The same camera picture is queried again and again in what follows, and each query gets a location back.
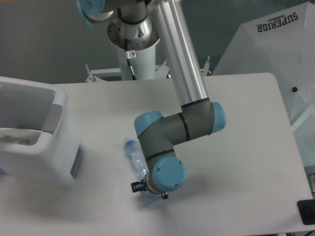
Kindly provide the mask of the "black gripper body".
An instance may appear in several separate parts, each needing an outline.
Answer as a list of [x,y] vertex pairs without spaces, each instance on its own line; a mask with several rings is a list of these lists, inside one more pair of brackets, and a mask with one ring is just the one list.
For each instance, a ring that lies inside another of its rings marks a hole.
[[152,189],[150,188],[150,185],[146,181],[144,181],[144,186],[145,186],[146,191],[148,191],[151,194],[154,194],[154,191],[152,191]]

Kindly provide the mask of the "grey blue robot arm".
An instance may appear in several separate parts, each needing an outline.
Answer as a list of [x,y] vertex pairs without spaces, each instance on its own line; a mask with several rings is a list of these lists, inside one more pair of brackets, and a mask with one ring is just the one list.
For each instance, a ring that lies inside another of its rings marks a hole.
[[164,117],[159,111],[138,116],[137,138],[148,167],[144,178],[132,183],[133,192],[147,191],[168,198],[186,181],[187,171],[174,146],[223,130],[225,112],[207,94],[182,6],[178,0],[79,0],[83,22],[93,25],[117,19],[140,26],[151,18],[161,39],[166,62],[181,103],[181,112]]

